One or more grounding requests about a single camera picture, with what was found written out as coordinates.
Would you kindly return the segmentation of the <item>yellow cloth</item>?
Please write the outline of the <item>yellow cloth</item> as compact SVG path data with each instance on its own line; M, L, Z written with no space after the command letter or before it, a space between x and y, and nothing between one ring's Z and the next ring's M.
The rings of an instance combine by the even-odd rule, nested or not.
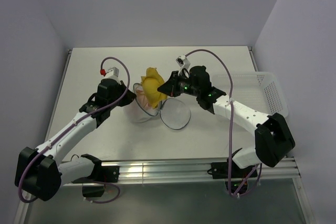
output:
M161 101L167 99L167 95L158 91L158 88L164 84L164 79L159 75L156 68L149 67L146 75L141 77L141 86L148 104L156 108Z

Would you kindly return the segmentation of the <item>white mesh laundry bag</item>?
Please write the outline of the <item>white mesh laundry bag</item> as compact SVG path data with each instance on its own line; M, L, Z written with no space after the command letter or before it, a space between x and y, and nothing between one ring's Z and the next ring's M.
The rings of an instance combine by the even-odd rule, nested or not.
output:
M133 85L133 92L136 95L136 89L142 89L139 83ZM156 108L144 110L137 100L124 107L124 113L132 123L143 123L151 119L159 118L172 130L181 130L188 125L191 119L191 111L189 107L176 98L168 98L161 101Z

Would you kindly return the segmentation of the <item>pink bra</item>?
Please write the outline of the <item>pink bra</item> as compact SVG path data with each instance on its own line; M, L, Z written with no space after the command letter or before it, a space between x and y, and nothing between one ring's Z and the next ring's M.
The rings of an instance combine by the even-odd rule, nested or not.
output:
M142 89L136 89L136 95L137 95L138 103L144 110L149 110L152 108Z

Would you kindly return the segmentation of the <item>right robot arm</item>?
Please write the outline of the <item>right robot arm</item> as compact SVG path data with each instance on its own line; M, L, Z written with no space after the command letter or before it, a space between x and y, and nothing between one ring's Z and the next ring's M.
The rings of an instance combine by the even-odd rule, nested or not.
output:
M188 76L173 71L157 90L170 97L183 93L192 95L202 109L229 119L231 125L238 124L254 137L254 145L237 150L227 164L228 173L234 177L240 176L249 166L275 167L296 145L281 114L269 115L234 101L212 85L204 66L191 68Z

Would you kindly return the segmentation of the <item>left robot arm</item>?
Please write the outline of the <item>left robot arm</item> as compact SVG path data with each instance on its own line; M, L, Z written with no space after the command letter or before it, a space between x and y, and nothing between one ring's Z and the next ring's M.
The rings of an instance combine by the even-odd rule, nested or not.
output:
M34 199L48 201L62 185L75 180L98 183L103 171L99 158L83 154L75 161L63 163L62 160L84 137L96 130L114 108L129 105L135 97L128 84L104 78L97 91L61 131L36 148L24 148L19 154L15 175L21 202L32 202L24 197L24 191Z

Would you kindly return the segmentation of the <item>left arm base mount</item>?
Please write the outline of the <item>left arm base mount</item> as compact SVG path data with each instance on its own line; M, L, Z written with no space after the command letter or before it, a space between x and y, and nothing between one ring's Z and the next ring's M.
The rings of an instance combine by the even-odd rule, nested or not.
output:
M104 193L114 193L113 200L116 200L121 193L120 188L116 185L119 179L120 166L102 166L97 176L94 178L83 177L72 181L72 184L82 184L82 195L85 198L97 201L102 198Z

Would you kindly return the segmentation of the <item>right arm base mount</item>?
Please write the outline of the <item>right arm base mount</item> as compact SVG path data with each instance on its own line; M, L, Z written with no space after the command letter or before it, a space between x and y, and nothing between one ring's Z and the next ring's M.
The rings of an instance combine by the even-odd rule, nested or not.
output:
M232 194L238 189L253 168L254 166L248 166L247 168L240 169L236 164L232 163L232 179L230 184ZM228 162L212 162L207 173L212 176L212 179L227 179Z

